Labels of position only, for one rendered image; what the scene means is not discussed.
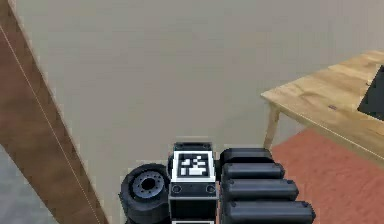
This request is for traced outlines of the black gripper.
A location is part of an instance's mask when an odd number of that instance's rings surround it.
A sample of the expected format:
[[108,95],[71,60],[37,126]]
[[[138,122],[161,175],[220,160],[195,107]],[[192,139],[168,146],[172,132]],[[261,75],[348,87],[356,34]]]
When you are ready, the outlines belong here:
[[125,224],[170,224],[169,183],[162,164],[143,164],[129,172],[119,193]]

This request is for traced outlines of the brown wooden door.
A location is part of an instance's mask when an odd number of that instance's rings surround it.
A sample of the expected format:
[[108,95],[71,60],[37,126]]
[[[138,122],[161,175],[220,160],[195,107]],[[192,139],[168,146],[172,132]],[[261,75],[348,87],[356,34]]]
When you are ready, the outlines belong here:
[[109,224],[9,0],[0,0],[0,145],[59,224]]

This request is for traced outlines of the light wooden table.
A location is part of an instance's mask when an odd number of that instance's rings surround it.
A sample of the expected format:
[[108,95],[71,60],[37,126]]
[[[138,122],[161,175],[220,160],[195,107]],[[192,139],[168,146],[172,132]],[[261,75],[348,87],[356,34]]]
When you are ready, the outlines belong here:
[[370,50],[263,92],[270,108],[263,146],[271,147],[284,114],[384,168],[384,121],[358,110],[381,65],[384,50]]

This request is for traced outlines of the black flat object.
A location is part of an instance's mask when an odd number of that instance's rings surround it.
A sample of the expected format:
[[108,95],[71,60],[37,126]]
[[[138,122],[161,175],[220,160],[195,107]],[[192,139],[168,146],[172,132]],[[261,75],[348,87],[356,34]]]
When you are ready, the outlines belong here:
[[384,65],[381,65],[377,70],[360,102],[358,111],[384,121]]

